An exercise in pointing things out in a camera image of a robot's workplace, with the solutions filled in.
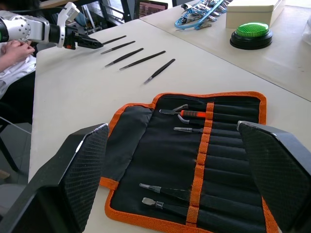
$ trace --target floor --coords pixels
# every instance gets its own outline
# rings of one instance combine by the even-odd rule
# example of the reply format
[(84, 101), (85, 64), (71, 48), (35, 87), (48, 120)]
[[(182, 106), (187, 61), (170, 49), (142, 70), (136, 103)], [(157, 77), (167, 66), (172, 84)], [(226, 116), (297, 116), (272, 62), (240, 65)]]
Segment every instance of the floor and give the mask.
[[(18, 126), (31, 132), (32, 127), (28, 123), (18, 124)], [(18, 128), (15, 128), (12, 125), (9, 125), (4, 129), (0, 137), (4, 141), (16, 165), (20, 169), (19, 173), (14, 172), (0, 151), (0, 170), (10, 174), (9, 178), (5, 180), (0, 179), (0, 185), (4, 183), (27, 184), (29, 174), (31, 135), (21, 131)]]

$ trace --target tool roll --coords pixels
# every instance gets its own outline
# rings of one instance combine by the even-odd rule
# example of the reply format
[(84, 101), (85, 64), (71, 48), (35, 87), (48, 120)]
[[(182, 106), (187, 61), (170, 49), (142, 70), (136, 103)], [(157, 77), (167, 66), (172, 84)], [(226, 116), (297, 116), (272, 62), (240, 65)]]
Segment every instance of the tool roll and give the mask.
[(165, 93), (119, 109), (100, 183), (111, 189), (107, 216), (172, 233), (278, 233), (252, 178), (239, 120), (265, 124), (265, 96)]

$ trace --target person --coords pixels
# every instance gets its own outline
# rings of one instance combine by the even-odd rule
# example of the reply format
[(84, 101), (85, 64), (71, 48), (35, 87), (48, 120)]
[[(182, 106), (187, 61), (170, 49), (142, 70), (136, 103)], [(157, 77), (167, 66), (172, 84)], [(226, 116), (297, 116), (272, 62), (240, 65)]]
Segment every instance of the person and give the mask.
[[(39, 8), (39, 0), (0, 0), (0, 10), (23, 11)], [(21, 15), (37, 14), (37, 11)], [(14, 109), (25, 122), (32, 123), (35, 89), (35, 49), (28, 42), (0, 43), (0, 103)]]

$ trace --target person's hand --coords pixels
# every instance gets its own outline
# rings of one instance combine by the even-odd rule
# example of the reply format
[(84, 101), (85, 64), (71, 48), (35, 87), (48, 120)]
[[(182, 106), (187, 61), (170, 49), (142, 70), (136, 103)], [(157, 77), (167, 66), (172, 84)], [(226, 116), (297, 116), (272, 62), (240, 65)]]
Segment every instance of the person's hand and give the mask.
[(13, 40), (3, 46), (1, 51), (4, 53), (6, 59), (9, 59), (13, 64), (15, 64), (16, 62), (25, 61), (26, 58), (35, 51), (35, 49), (25, 42)]

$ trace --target pliers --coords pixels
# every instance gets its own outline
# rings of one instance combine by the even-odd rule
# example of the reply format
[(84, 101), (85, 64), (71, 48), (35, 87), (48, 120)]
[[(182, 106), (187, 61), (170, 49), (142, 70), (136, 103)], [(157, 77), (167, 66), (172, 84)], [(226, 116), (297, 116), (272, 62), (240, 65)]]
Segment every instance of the pliers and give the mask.
[(206, 112), (182, 110), (182, 109), (186, 109), (186, 108), (195, 108), (195, 109), (200, 109), (200, 110), (206, 109), (204, 105), (184, 104), (184, 105), (181, 105), (181, 106), (179, 106), (173, 110), (160, 109), (160, 113), (170, 114), (170, 115), (178, 114), (179, 116), (182, 116), (182, 117), (206, 118)]

